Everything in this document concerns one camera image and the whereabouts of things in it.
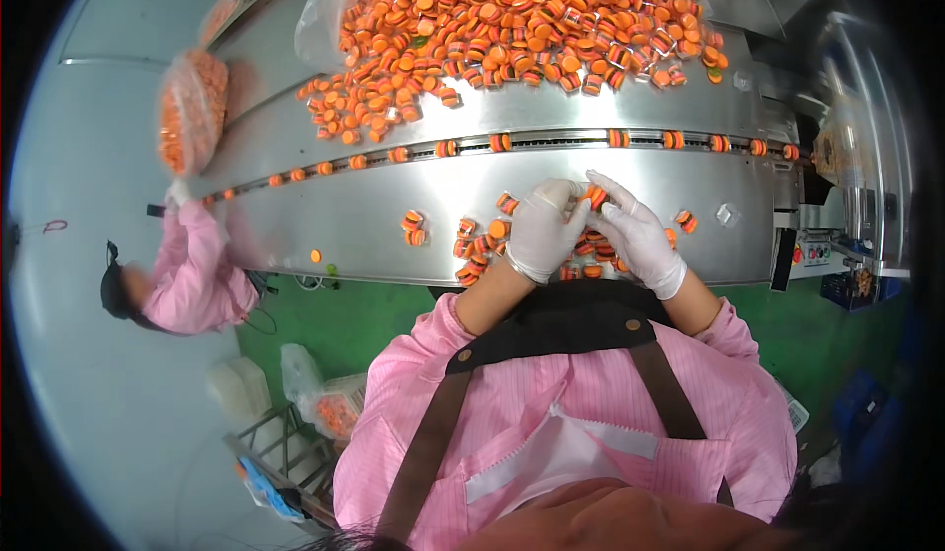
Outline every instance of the bag of orange candy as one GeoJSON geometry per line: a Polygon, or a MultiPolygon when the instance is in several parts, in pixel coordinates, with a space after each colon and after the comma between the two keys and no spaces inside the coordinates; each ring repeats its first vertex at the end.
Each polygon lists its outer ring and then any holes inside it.
{"type": "Polygon", "coordinates": [[[200,44],[206,45],[214,38],[220,27],[230,19],[237,10],[248,6],[253,0],[217,0],[210,12],[200,23],[200,44]]]}
{"type": "Polygon", "coordinates": [[[226,64],[203,49],[174,58],[159,91],[158,155],[178,176],[198,174],[210,162],[223,131],[226,64]]]}

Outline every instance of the hand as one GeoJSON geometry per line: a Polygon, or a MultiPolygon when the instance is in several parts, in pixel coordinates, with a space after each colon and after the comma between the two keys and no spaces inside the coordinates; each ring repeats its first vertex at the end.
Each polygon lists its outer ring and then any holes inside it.
{"type": "Polygon", "coordinates": [[[164,197],[166,200],[170,200],[177,204],[179,207],[183,206],[183,203],[187,201],[193,201],[194,197],[190,195],[190,188],[187,187],[187,182],[183,178],[175,178],[171,183],[170,188],[167,189],[167,194],[164,197]]]}
{"type": "Polygon", "coordinates": [[[581,184],[548,179],[515,209],[505,259],[536,285],[548,283],[584,231],[591,212],[590,200],[575,205],[568,221],[564,221],[568,201],[581,194],[581,184]]]}
{"type": "Polygon", "coordinates": [[[164,210],[170,214],[177,214],[181,210],[181,205],[171,196],[171,189],[164,193],[164,210]]]}
{"type": "Polygon", "coordinates": [[[589,169],[587,177],[616,203],[604,203],[601,214],[588,217],[588,225],[607,236],[630,272],[657,298],[661,301],[672,298],[686,276],[686,263],[669,247],[660,219],[607,176],[589,169]]]}

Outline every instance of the control panel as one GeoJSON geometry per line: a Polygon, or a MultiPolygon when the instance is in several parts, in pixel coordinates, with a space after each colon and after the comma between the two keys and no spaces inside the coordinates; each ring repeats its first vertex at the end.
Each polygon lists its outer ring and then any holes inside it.
{"type": "Polygon", "coordinates": [[[794,264],[801,266],[821,266],[830,261],[830,242],[798,241],[794,244],[794,264]]]}

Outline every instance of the black hair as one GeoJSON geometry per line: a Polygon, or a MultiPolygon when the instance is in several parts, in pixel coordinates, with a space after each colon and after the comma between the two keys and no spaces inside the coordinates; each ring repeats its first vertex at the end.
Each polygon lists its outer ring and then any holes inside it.
{"type": "Polygon", "coordinates": [[[160,327],[154,321],[148,320],[148,316],[141,312],[134,303],[131,302],[131,296],[127,293],[125,283],[121,280],[123,266],[118,264],[118,247],[111,240],[105,245],[106,261],[108,267],[105,274],[102,275],[101,298],[102,308],[112,314],[112,317],[118,320],[132,320],[138,327],[172,336],[184,336],[170,332],[160,327]]]}

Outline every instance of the worker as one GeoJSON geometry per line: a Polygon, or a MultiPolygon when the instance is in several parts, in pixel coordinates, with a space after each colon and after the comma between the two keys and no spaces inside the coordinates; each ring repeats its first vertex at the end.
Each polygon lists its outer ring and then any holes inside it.
{"type": "Polygon", "coordinates": [[[135,263],[119,265],[118,249],[108,242],[102,307],[119,320],[184,336],[243,323],[266,290],[266,277],[227,261],[217,222],[183,180],[174,180],[164,203],[152,274],[135,263]]]}
{"type": "Polygon", "coordinates": [[[794,478],[785,396],[660,220],[594,171],[515,210],[507,252],[373,362],[318,549],[769,548],[794,478]],[[548,285],[588,225],[646,289],[548,285]]]}

